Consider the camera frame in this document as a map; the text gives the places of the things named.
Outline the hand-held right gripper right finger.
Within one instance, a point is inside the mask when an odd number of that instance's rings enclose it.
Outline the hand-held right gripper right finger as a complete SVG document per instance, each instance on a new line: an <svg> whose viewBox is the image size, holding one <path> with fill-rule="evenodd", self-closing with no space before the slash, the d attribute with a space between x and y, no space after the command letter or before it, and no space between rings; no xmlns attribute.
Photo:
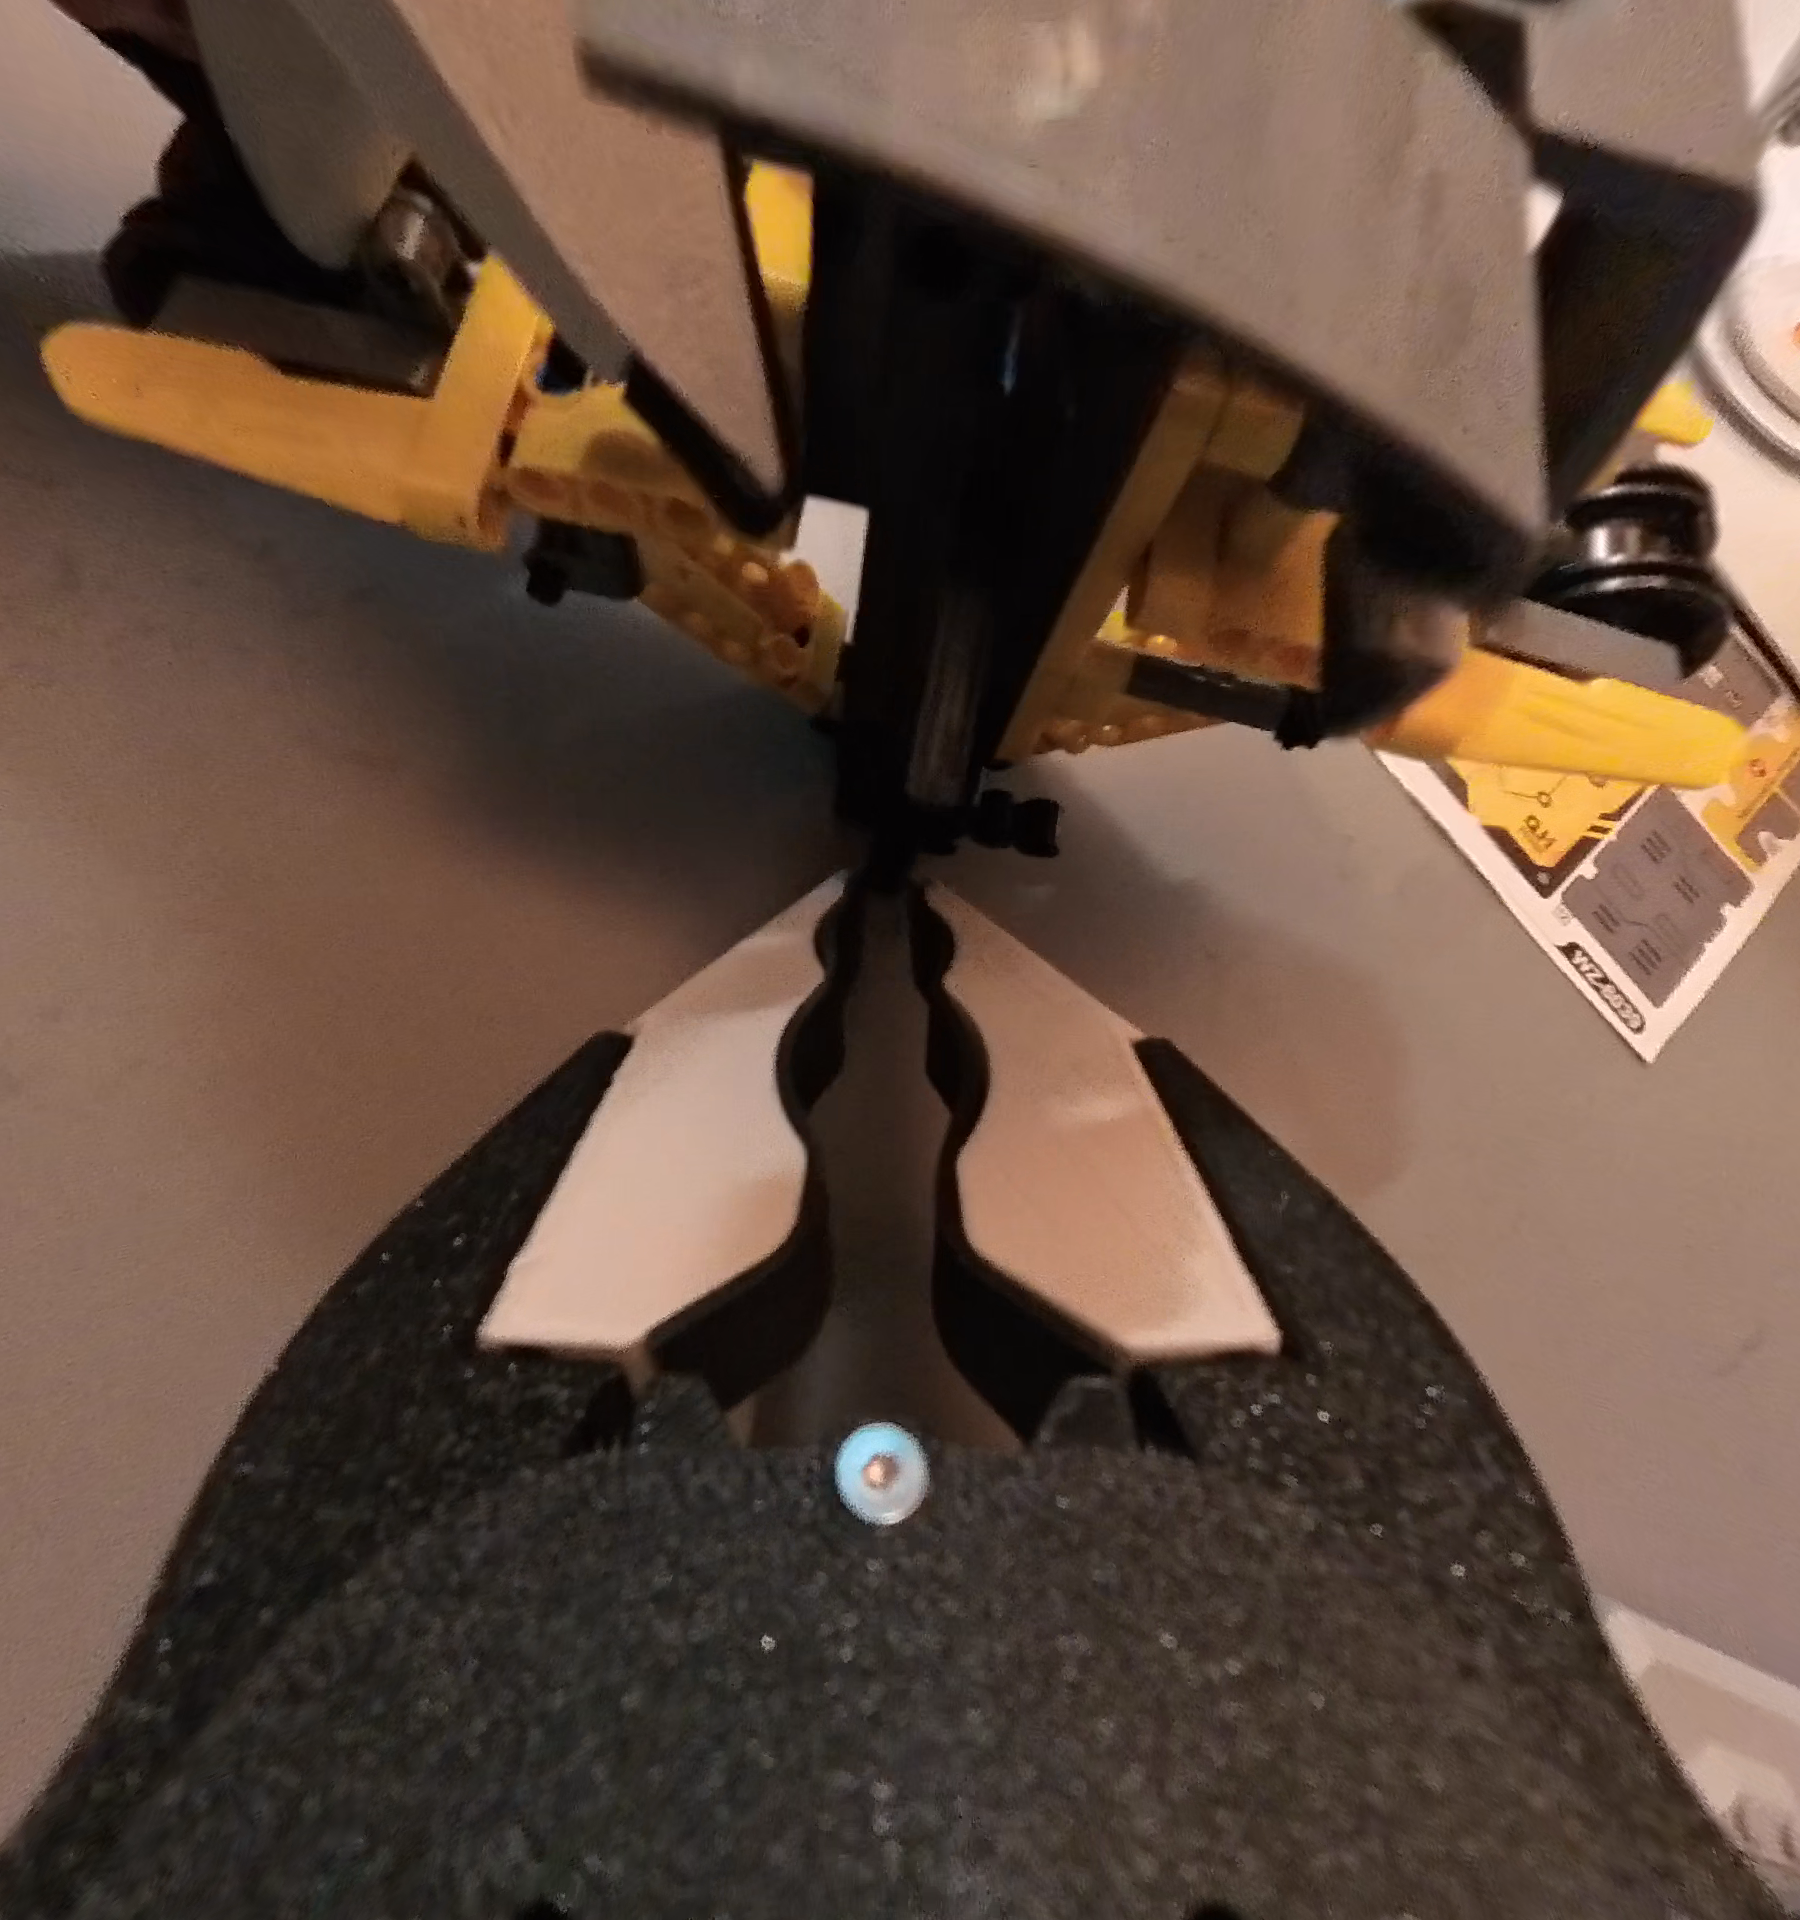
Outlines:
<svg viewBox="0 0 1800 1920"><path fill-rule="evenodd" d="M1045 1423L1074 1380L1279 1353L1146 1035L942 881L909 923L948 1122L932 1312L962 1380Z"/></svg>

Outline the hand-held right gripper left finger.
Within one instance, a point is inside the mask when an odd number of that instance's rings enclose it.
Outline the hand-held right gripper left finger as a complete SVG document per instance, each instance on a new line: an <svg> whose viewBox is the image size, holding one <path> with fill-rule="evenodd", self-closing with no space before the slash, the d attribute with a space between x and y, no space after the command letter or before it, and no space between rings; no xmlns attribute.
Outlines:
<svg viewBox="0 0 1800 1920"><path fill-rule="evenodd" d="M830 1258L784 1053L844 894L829 875L635 1017L481 1347L759 1390L813 1342Z"/></svg>

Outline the yellow toy brick model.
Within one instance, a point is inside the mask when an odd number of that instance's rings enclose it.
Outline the yellow toy brick model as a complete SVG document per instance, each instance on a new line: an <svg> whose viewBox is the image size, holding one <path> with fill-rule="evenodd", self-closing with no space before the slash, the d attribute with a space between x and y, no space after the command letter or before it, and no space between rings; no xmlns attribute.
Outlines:
<svg viewBox="0 0 1800 1920"><path fill-rule="evenodd" d="M1758 215L1737 4L57 4L178 114L66 408L636 601L876 881L1239 725L1712 788L1545 599Z"/></svg>

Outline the yellow sticker sheet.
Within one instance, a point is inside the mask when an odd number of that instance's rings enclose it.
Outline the yellow sticker sheet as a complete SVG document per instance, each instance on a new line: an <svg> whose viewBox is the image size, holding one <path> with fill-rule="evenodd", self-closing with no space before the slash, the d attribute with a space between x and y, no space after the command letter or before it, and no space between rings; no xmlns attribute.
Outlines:
<svg viewBox="0 0 1800 1920"><path fill-rule="evenodd" d="M1494 770L1382 765L1642 1062L1657 1062L1800 871L1800 702L1737 629L1690 695L1747 728L1704 789Z"/></svg>

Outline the white paper sheet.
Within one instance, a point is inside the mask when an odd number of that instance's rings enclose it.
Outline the white paper sheet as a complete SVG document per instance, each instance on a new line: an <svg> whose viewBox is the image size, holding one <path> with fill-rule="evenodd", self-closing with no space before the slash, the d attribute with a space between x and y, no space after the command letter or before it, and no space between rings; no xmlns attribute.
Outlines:
<svg viewBox="0 0 1800 1920"><path fill-rule="evenodd" d="M1800 1916L1800 1685L1594 1602L1607 1642L1704 1808L1787 1916Z"/></svg>

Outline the white book stand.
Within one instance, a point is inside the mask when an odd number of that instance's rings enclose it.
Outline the white book stand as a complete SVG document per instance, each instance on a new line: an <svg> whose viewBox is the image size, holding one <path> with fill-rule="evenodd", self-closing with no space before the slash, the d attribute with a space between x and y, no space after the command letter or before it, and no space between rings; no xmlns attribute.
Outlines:
<svg viewBox="0 0 1800 1920"><path fill-rule="evenodd" d="M1740 4L1761 215L1694 340L1716 425L1690 455L1722 512L1719 564L1800 695L1800 1Z"/></svg>

